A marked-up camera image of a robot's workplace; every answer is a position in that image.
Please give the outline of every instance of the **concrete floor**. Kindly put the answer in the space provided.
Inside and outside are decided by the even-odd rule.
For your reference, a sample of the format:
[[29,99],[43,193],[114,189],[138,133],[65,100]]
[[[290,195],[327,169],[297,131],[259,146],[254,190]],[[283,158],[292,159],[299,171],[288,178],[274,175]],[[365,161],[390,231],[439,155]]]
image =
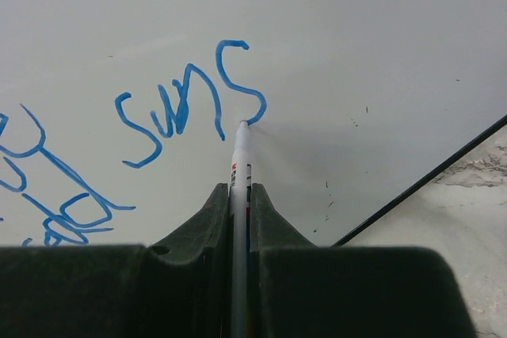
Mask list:
[[507,338],[507,127],[347,245],[436,250],[455,272],[478,336]]

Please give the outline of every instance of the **marker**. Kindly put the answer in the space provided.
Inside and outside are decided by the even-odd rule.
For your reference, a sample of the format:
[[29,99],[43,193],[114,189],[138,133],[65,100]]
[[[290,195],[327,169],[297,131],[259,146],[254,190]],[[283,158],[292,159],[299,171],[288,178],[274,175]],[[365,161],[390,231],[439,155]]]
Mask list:
[[232,154],[229,210],[234,216],[232,241],[231,337],[246,337],[246,208],[250,165],[250,129],[242,121]]

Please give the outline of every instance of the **white marker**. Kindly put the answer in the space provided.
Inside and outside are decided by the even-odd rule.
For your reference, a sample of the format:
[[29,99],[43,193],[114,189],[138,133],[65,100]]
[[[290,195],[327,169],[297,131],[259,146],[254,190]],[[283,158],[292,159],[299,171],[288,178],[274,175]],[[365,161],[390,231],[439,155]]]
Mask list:
[[232,241],[231,337],[246,337],[246,208],[250,175],[250,129],[242,121],[236,132],[232,154],[229,208],[234,216]]

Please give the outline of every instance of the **black strip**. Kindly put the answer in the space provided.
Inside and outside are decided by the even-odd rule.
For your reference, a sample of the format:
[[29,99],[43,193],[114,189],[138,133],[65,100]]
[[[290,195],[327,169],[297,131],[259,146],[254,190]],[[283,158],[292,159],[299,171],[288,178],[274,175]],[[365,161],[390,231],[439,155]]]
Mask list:
[[357,236],[359,233],[366,230],[369,226],[371,226],[373,223],[375,223],[376,221],[381,219],[385,214],[387,214],[393,208],[398,206],[405,199],[407,199],[408,197],[413,195],[417,190],[419,190],[420,188],[422,188],[423,186],[428,184],[433,178],[438,176],[440,173],[442,173],[444,170],[446,170],[449,166],[451,166],[456,161],[458,161],[460,158],[462,158],[465,154],[467,154],[468,152],[473,150],[480,143],[484,142],[491,135],[498,132],[498,130],[500,130],[506,124],[507,124],[507,115],[504,116],[503,118],[501,118],[498,122],[493,124],[491,127],[489,127],[487,130],[485,130],[482,134],[477,136],[475,139],[470,141],[463,148],[458,150],[455,154],[453,154],[450,158],[448,158],[442,164],[438,165],[434,170],[432,170],[426,176],[422,177],[412,187],[408,188],[402,194],[400,194],[398,197],[396,197],[395,199],[390,201],[386,206],[381,208],[374,215],[372,215],[370,218],[368,218],[366,221],[364,221],[358,227],[356,227],[354,230],[352,230],[351,232],[346,234],[342,239],[337,241],[333,246],[344,245],[345,243],[350,241],[353,237]]

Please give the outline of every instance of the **whiteboard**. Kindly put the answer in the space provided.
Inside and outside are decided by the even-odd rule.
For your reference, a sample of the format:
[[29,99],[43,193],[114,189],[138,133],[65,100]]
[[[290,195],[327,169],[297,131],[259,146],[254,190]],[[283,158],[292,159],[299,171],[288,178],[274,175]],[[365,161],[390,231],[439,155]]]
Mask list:
[[252,118],[253,182],[330,245],[507,110],[507,0],[0,2],[1,245],[157,241]]

